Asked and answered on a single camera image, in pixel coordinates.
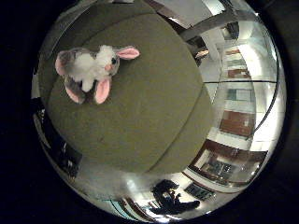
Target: plush toy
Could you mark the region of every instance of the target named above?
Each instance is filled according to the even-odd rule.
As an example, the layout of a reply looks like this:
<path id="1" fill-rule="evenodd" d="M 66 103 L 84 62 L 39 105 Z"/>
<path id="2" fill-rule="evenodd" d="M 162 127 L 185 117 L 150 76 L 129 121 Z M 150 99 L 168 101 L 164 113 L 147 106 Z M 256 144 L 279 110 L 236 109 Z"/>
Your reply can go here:
<path id="1" fill-rule="evenodd" d="M 132 46 L 115 49 L 103 45 L 98 52 L 75 48 L 60 51 L 55 68 L 64 78 L 66 92 L 74 102 L 82 104 L 85 92 L 90 91 L 96 81 L 94 100 L 97 104 L 102 104 L 109 95 L 111 77 L 118 72 L 120 59 L 132 60 L 139 54 L 138 49 Z"/>

